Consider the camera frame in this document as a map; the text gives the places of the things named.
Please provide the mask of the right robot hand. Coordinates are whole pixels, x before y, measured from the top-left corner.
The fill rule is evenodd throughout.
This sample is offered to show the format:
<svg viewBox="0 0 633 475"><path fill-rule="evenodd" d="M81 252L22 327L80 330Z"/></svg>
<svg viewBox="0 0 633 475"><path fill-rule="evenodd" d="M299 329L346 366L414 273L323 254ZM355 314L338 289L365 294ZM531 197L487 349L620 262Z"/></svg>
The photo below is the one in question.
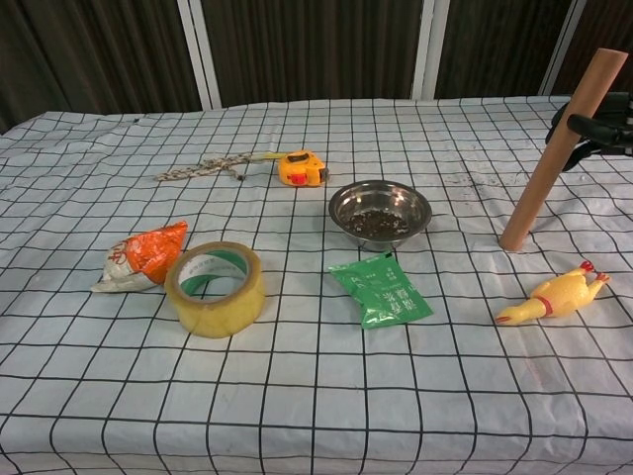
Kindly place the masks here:
<svg viewBox="0 0 633 475"><path fill-rule="evenodd" d="M592 118L573 115L569 124L581 136L563 171L593 154L632 155L632 93L609 92Z"/></svg>

